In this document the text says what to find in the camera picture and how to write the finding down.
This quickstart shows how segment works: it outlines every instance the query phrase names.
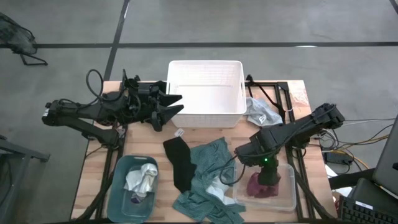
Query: wooden tabletop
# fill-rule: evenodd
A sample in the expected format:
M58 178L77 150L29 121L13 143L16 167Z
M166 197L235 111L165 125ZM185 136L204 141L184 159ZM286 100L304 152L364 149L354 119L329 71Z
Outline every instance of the wooden tabletop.
M304 82L302 80L286 82L289 84L290 97L293 104L295 118L299 119L310 114L312 111L308 102ZM105 82L104 92L116 91L119 88L119 85L120 82ZM271 87L264 87L264 89L268 95L276 101L274 89ZM260 89L252 87L252 92L254 98L263 98L267 101L267 98ZM283 91L281 93L284 108L287 110ZM277 108L273 107L270 103L269 105L273 110L277 111ZM191 218L172 208L172 204L180 192L174 187L173 167L165 155L162 143L168 139L174 138L174 133L177 129L178 128L176 128L171 121L168 122L163 127L163 131L159 133L155 132L149 124L134 123L129 125L126 144L124 146L124 155L134 154L138 156L151 156L159 165L160 181L157 189L156 205L148 222L194 222ZM225 137L226 142L228 143L228 149L233 154L234 149L249 142L249 137L257 132L259 128L256 125L247 122L246 117L244 116L235 128L184 128L183 130L185 132L182 138L190 148L201 144L207 144L218 138ZM90 142L87 153L97 149L98 147L100 147L98 141ZM101 185L105 158L106 149L100 149L84 162L71 218L80 216L98 193ZM280 164L287 163L286 153L283 148L278 154L278 160ZM307 147L304 163L311 191L326 210L336 217L337 214L331 196L331 190L320 148L316 146ZM231 192L232 190L230 189L226 195L231 195ZM307 217L305 197L301 189L300 198L304 216ZM295 211L278 212L265 208L252 207L246 207L246 210L246 212L240 213L245 222L287 222L297 220Z

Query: concrete floor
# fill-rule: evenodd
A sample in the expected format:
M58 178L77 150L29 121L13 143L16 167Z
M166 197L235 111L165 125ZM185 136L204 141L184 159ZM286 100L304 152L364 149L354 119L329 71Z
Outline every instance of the concrete floor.
M29 28L41 44L112 43L122 4L6 0L0 11ZM388 0L136 0L129 5L121 42L398 41L397 21ZM45 126L40 118L48 101L90 101L85 73L90 68L104 72L109 53L39 49L37 56L48 67L26 67L17 55L0 49L0 134L52 155L46 164L31 162L13 223L68 220L87 140L70 128ZM120 80L125 68L130 77L165 80L171 60L240 60L245 73L256 79L304 80L312 108L330 102L346 119L395 118L397 54L398 47L119 49L110 79ZM336 132L342 141L355 142L391 123L357 124ZM375 167L383 145L353 147L352 152Z

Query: black keyboard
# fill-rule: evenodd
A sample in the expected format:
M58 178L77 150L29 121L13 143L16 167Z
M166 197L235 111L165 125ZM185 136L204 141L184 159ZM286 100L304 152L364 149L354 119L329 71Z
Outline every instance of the black keyboard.
M340 196L338 216L354 223L398 224L398 213L385 212L344 196Z

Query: white cloth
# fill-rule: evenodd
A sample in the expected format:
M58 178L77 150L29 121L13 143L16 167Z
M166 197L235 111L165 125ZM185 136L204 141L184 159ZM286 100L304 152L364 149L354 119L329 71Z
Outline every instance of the white cloth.
M126 176L124 189L135 192L140 197L146 197L147 192L152 192L157 168L154 164L144 164L141 170L130 171Z
M220 178L217 176L206 189L206 192L218 197L218 199L220 199L224 205L232 205L235 204L235 201L232 198L224 195L228 188L229 186L221 183Z
M275 124L282 124L282 117L271 110L263 99L246 98L247 110L244 115L248 116L248 121L257 126L264 127Z

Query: white plastic basket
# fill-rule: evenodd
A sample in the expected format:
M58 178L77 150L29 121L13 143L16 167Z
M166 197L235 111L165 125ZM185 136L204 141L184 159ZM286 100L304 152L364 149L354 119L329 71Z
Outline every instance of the white plastic basket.
M167 93L182 95L184 109L172 118L178 128L233 128L246 112L243 66L239 61L172 61Z

